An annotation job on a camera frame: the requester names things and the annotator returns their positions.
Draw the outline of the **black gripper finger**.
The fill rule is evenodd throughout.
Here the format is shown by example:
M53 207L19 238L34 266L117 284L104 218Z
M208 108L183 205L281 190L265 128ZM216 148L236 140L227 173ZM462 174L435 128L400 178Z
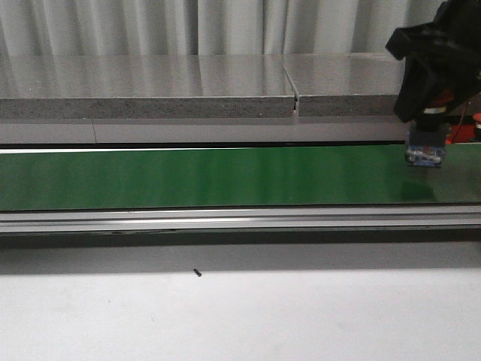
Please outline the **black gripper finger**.
M446 68L436 62L405 58L404 76L394 113L403 123L414 120L427 108L447 108L451 102L451 86Z
M480 88L448 88L446 94L449 100L446 115L462 114L467 102L471 102L467 110L468 114L480 111Z

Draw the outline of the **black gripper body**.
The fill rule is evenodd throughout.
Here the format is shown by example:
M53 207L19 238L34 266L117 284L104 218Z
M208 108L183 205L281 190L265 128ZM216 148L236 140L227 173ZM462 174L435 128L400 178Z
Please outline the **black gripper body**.
M431 22L397 28L386 49L443 65L451 88L480 88L480 2L444 1Z

